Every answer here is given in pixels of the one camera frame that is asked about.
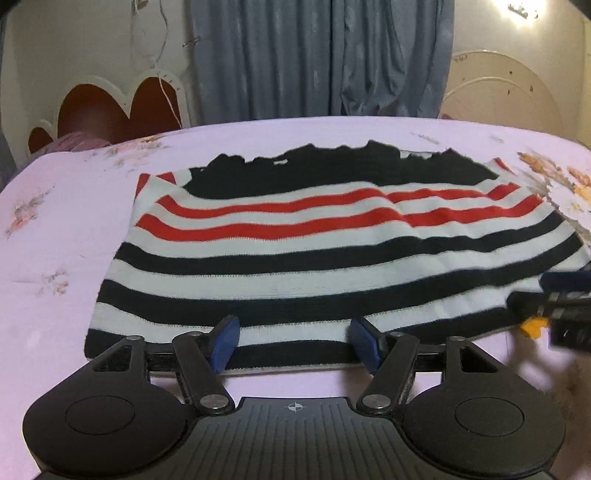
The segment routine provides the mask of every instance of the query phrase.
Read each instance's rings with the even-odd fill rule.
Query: blue curtain
[[[0,70],[2,66],[2,53],[4,52],[4,32],[6,30],[7,14],[0,19]],[[2,118],[0,117],[0,192],[8,184],[17,170],[14,158],[8,147],[4,133],[2,133]]]
[[[436,117],[454,0],[191,0],[202,122]]]

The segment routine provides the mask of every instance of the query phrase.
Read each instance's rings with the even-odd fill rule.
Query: black stripe
[[[94,358],[123,337],[123,335],[116,333],[89,329],[84,354],[87,358]],[[352,364],[356,362],[358,360],[355,352],[348,343],[304,340],[238,347],[234,351],[227,369]]]
[[[415,325],[402,331],[421,343],[443,343],[450,335],[474,338],[494,330],[516,325],[518,320],[507,310],[497,308],[454,319]],[[94,358],[116,344],[123,335],[89,329],[84,353]],[[291,367],[293,365],[352,364],[359,360],[348,343],[328,340],[301,340],[238,347],[228,370],[237,368]]]
[[[149,254],[133,244],[123,243],[115,258],[138,270],[168,275],[249,275],[278,272],[334,270],[378,265],[413,255],[442,252],[492,252],[511,244],[537,238],[557,228],[564,219],[552,211],[544,220],[520,229],[504,230],[480,238],[468,236],[403,236],[378,245],[341,247],[291,252],[278,255],[226,255],[210,258],[170,258]]]
[[[287,163],[275,165],[275,161]],[[220,155],[206,168],[192,168],[184,188],[207,199],[254,197],[295,190],[367,181],[377,186],[405,183],[476,185],[498,176],[485,166],[453,150],[428,159],[400,158],[400,150],[374,141],[362,148],[316,148],[306,145],[275,158]]]
[[[484,286],[504,286],[548,271],[581,247],[573,233],[534,258],[490,270],[456,270],[402,285],[345,294],[271,300],[188,300],[159,297],[105,280],[97,302],[165,325],[214,326],[234,314],[242,326],[348,319],[402,309],[443,299]]]

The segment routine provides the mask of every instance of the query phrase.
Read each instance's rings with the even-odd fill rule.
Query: circular pad
[[[456,407],[456,420],[467,431],[504,437],[523,425],[521,410],[500,398],[471,398]]]
[[[181,439],[187,417],[175,396],[147,382],[114,378],[56,388],[27,411],[23,435],[43,469],[118,478],[155,462]]]
[[[444,382],[416,396],[403,420],[411,443],[462,476],[513,478],[548,467],[564,439],[560,412],[533,387],[499,380]]]
[[[126,427],[134,416],[134,406],[127,400],[104,395],[74,403],[66,413],[66,422],[77,432],[105,435]]]

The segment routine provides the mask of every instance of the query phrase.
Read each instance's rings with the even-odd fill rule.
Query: screw
[[[203,405],[205,408],[211,408],[212,410],[219,410],[220,408],[224,408],[226,405],[230,403],[227,397],[224,395],[205,395],[199,403]]]
[[[192,38],[191,40],[187,40],[185,43],[183,43],[181,46],[182,47],[188,47],[189,45],[195,45],[197,42],[201,41],[201,36],[197,36],[195,38]]]
[[[362,400],[362,403],[367,408],[372,408],[374,410],[381,410],[382,408],[386,408],[388,405],[390,405],[391,401],[385,395],[372,394],[372,395],[367,395],[366,397],[364,397]]]

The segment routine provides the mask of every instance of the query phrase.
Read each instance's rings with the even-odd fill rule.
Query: cream headboard
[[[564,135],[560,111],[542,80],[495,51],[452,57],[440,116]]]

